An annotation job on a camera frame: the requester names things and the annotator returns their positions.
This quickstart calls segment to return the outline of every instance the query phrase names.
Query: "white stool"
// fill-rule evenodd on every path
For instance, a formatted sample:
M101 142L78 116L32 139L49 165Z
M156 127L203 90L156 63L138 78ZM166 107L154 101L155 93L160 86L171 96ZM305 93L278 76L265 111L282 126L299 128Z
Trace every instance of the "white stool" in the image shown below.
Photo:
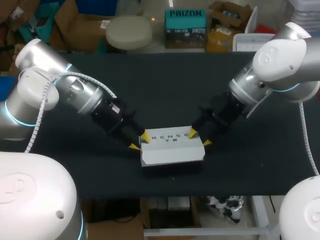
M106 26L105 37L117 49L139 49L151 42L152 27L142 16L120 16Z

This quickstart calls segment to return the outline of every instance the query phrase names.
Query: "white plastic crate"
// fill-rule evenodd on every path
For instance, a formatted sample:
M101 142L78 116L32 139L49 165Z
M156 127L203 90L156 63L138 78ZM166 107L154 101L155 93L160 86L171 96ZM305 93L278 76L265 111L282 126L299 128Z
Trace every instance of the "white plastic crate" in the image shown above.
M280 26L293 22L308 32L320 30L320 0L285 0Z
M256 52L263 44L270 41L274 34L239 33L233 37L233 52Z

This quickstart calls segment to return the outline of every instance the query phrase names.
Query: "white table frame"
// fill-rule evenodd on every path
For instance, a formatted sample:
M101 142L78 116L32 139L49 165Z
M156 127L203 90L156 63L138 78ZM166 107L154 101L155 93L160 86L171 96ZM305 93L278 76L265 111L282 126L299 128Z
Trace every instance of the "white table frame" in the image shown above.
M251 236L259 240L279 240L279 223L270 223L262 196L252 196L252 208L257 227L207 227L145 229L144 238L167 236Z

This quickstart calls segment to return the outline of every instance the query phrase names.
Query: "white cable wrap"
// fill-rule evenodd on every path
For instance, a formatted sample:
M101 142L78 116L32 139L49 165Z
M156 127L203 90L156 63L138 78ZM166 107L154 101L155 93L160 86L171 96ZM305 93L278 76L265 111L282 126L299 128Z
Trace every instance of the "white cable wrap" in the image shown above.
M303 131L303 139L304 139L304 145L305 145L306 153L308 154L308 158L310 160L310 163L311 163L312 169L314 171L314 174L316 176L319 176L319 172L318 172L317 166L315 164L314 158L312 157L311 149L310 149L310 146L309 146L307 124L306 124L305 111L304 111L304 104L302 102L299 102L299 110L300 110L300 117L301 117L302 131Z
M269 92L264 95L264 97L256 104L254 105L254 107L249 111L249 113L245 116L246 118L249 118L250 115L256 110L256 108L267 98L269 97L269 95L272 93L272 90L269 90Z
M31 138L29 140L28 146L26 147L24 153L29 153L31 151L32 146L34 145L34 142L36 140L40 125L41 125L41 121L42 121L42 117L45 111L45 105L47 102L47 97L48 97L48 89L50 87L50 85L54 82L54 79L50 79L48 77L46 77L44 74L42 74L40 71L34 70L35 73L41 75L42 77L46 78L48 80L48 82L46 83L46 85L44 86L44 90L43 90L43 95L42 95L42 100L41 100L41 104L40 104L40 109L39 109L39 113L38 116L36 118L36 122L35 122L35 127L33 129Z
M103 88L113 99L116 99L117 96L114 94L113 91L111 91L106 85L104 85L102 82L98 81L97 79L91 77L91 76L88 76L88 75L85 75L85 74L82 74L82 73L79 73L79 72L64 72L62 73L58 78L57 80L59 80L61 77L78 77L78 78L81 78L87 82L91 82L95 85L98 85L99 87Z
M268 92L251 110L250 112L245 116L246 118L250 117L250 115L256 110L256 108L272 93L271 90ZM314 158L312 157L311 149L309 146L309 140L308 140L308 132L307 132L307 124L306 124L306 118L305 118L305 111L304 111L304 104L302 102L299 102L299 110L300 110L300 117L301 117L301 124L302 124L302 131L303 131L303 139L304 139L304 145L305 150L308 155L309 161L311 163L312 169L314 171L314 174L316 176L319 176L319 172L317 169L317 166L315 164Z
M83 79L83 80L85 80L87 82L91 82L91 83L93 83L95 85L98 85L99 87L103 88L108 94L110 94L110 96L113 99L117 98L117 96L106 85L104 85L102 82L96 80L93 77L90 77L88 75L82 74L82 73L64 72L64 73L60 74L58 77L56 77L56 78L49 78L45 74L41 73L41 71L43 71L41 68L33 66L33 67L30 67L30 68L27 68L27 69L28 70L32 69L35 73L37 73L37 74L41 75L42 77L44 77L45 79L47 79L48 82L45 85L44 90L43 90L43 95L42 95L42 100L41 100L41 104L40 104L39 113L38 113L38 116L36 118L36 123L35 123L35 127L33 129L33 132L32 132L32 136L31 136L31 138L29 140L29 143L28 143L28 145L26 147L26 150L24 151L25 153L29 153L31 151L31 148L34 145L34 142L36 140L36 137L37 137L37 134L38 134L41 122L42 122L42 117L43 117L43 114L44 114L45 105L46 105L46 102L47 102L48 89L49 89L51 84L53 84L54 82L58 81L61 77L78 77L78 78L81 78L81 79Z

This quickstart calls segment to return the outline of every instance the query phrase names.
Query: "black tabletop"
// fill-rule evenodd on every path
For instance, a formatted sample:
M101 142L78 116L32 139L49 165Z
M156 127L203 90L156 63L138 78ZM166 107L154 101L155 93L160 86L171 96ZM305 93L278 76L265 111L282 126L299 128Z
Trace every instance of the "black tabletop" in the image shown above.
M225 91L250 53L66 54L83 73L107 84L148 129L188 126L199 105ZM309 142L320 166L319 103L304 104ZM23 152L27 141L1 141L1 151ZM80 198L284 195L313 175L299 107L273 93L249 119L239 118L214 143L195 171L146 174L140 155L116 143L89 116L62 103L44 116L33 153L60 162Z

